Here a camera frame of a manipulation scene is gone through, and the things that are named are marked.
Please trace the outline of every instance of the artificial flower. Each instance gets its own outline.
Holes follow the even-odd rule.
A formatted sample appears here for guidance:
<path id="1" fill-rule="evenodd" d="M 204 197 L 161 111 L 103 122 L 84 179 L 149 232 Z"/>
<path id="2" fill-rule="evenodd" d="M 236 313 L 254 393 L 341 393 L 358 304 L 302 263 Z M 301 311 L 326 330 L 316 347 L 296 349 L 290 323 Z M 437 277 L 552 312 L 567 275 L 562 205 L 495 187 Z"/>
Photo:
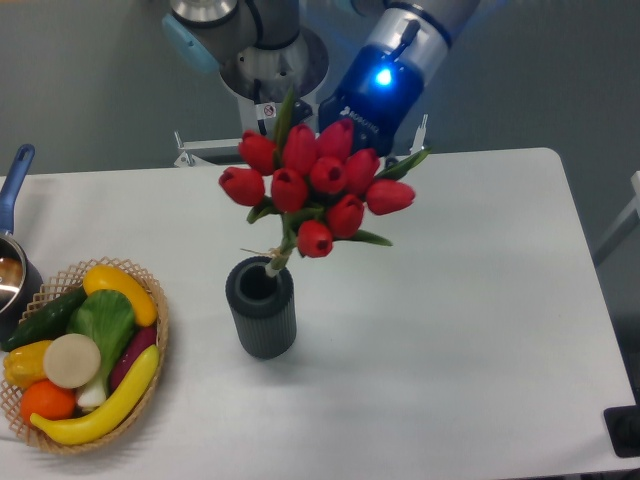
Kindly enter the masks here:
<path id="1" fill-rule="evenodd" d="M 347 194 L 327 210 L 325 218 L 335 238 L 351 238 L 360 228 L 364 217 L 364 204 L 352 194 Z"/>
<path id="2" fill-rule="evenodd" d="M 291 168 L 280 168 L 273 172 L 271 197 L 278 210 L 297 212 L 309 196 L 309 187 L 304 179 Z"/>
<path id="3" fill-rule="evenodd" d="M 311 169 L 309 180 L 317 192 L 329 194 L 341 192 L 347 184 L 344 166 L 336 157 L 320 157 Z"/>
<path id="4" fill-rule="evenodd" d="M 395 180 L 376 180 L 367 190 L 367 206 L 375 215 L 386 215 L 407 208 L 416 193 L 406 183 Z"/>
<path id="5" fill-rule="evenodd" d="M 379 167 L 380 159 L 373 148 L 358 150 L 349 157 L 344 167 L 347 177 L 345 190 L 357 196 L 364 194 Z"/>
<path id="6" fill-rule="evenodd" d="M 307 220 L 298 230 L 298 250 L 312 258 L 326 257 L 333 248 L 333 237 L 326 225 Z"/>
<path id="7" fill-rule="evenodd" d="M 353 146 L 353 120 L 343 118 L 323 130 L 317 140 L 318 157 L 337 157 L 346 162 Z"/>
<path id="8" fill-rule="evenodd" d="M 276 144 L 253 130 L 247 130 L 242 135 L 238 145 L 238 153 L 251 168 L 255 168 L 261 175 L 271 175 L 275 169 L 273 152 Z"/>
<path id="9" fill-rule="evenodd" d="M 228 167 L 218 183 L 234 202 L 246 207 L 258 205 L 264 198 L 264 180 L 252 168 Z"/>
<path id="10" fill-rule="evenodd" d="M 308 175 L 316 161 L 316 136 L 306 124 L 296 125 L 289 132 L 282 151 L 282 161 L 300 175 Z"/>

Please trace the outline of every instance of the flower stem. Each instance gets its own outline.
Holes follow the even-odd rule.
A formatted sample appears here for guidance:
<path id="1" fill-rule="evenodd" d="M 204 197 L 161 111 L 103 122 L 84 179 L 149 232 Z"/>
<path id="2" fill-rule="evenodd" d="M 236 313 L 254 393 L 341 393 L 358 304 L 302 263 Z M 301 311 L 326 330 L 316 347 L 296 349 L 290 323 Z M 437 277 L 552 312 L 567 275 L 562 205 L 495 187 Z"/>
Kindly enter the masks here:
<path id="1" fill-rule="evenodd" d="M 269 264 L 265 267 L 266 274 L 273 278 L 280 270 L 287 266 L 289 256 L 296 248 L 297 238 L 296 234 L 291 228 L 291 218 L 288 214 L 281 215 L 282 217 L 282 242 L 278 247 L 277 254 L 271 259 Z"/>

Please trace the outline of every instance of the pot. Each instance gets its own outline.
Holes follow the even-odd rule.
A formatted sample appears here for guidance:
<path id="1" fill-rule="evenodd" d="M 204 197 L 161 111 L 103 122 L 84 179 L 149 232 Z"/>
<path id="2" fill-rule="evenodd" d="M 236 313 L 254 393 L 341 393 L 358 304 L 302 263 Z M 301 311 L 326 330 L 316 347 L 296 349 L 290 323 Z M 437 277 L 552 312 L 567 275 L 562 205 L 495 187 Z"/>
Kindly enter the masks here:
<path id="1" fill-rule="evenodd" d="M 13 212 L 22 182 L 35 155 L 22 145 L 0 190 L 0 342 L 11 336 L 22 312 L 40 291 L 42 277 L 13 238 Z"/>
<path id="2" fill-rule="evenodd" d="M 274 358 L 296 338 L 293 278 L 283 268 L 275 278 L 265 273 L 268 257 L 251 257 L 237 264 L 225 287 L 238 338 L 257 358 Z"/>

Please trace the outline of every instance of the white table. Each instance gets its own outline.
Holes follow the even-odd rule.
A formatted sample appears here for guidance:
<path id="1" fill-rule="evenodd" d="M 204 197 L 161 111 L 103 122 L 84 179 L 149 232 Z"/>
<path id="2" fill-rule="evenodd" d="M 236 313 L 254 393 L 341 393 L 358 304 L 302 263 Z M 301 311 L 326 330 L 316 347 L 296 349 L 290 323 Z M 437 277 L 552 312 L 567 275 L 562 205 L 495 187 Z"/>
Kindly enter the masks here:
<path id="1" fill-rule="evenodd" d="M 224 282 L 240 248 L 277 246 L 280 226 L 246 224 L 220 172 L 25 181 L 15 237 L 43 276 L 102 256 L 140 263 L 167 293 L 171 345 L 132 432 L 77 458 L 2 441 L 2 478 L 465 480 L 640 466 L 606 432 L 603 410 L 634 399 L 555 153 L 428 157 L 406 179 L 411 208 L 365 219 L 393 248 L 292 258 L 298 338 L 270 361 L 240 346 Z"/>

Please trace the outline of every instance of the cucumber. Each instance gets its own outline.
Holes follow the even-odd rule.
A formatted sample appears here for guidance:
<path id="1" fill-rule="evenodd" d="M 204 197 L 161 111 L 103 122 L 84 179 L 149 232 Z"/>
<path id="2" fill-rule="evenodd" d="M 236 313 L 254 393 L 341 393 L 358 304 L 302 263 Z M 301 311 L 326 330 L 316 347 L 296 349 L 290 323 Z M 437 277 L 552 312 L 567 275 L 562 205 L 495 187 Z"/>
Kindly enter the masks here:
<path id="1" fill-rule="evenodd" d="M 40 340 L 54 340 L 66 333 L 71 314 L 87 299 L 80 286 L 50 301 L 24 322 L 20 322 L 11 337 L 0 344 L 5 352 Z"/>

